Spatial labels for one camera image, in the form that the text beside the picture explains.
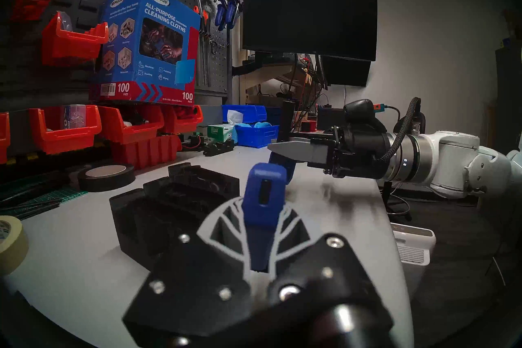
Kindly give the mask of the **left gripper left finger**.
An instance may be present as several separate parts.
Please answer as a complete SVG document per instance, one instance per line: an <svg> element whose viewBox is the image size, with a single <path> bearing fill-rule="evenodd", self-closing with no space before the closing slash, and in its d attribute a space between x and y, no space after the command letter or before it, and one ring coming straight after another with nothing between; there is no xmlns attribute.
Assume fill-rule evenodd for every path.
<svg viewBox="0 0 522 348"><path fill-rule="evenodd" d="M204 220L173 209L141 219L147 252L159 256L122 319L135 342L199 340L250 316L241 202L231 199Z"/></svg>

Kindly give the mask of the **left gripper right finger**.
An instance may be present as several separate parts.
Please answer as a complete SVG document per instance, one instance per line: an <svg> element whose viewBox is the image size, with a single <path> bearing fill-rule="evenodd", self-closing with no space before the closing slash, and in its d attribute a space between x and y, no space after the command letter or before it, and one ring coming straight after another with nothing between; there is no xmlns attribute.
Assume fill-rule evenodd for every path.
<svg viewBox="0 0 522 348"><path fill-rule="evenodd" d="M270 277L270 342L392 342L392 317L347 239L312 238L290 205L275 230Z"/></svg>

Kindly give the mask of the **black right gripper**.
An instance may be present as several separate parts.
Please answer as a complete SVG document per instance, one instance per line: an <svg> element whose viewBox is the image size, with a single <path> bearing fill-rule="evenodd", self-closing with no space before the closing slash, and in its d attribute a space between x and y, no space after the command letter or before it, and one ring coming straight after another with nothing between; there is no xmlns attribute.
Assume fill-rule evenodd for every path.
<svg viewBox="0 0 522 348"><path fill-rule="evenodd" d="M338 149L325 169L326 174L335 178L360 177L382 179L385 177L389 160L381 160L390 149L390 142L384 125L348 125L331 127L325 131L337 135ZM287 142L276 142L268 149L277 155L296 162L327 164L328 146L312 143L310 139L298 138Z"/></svg>

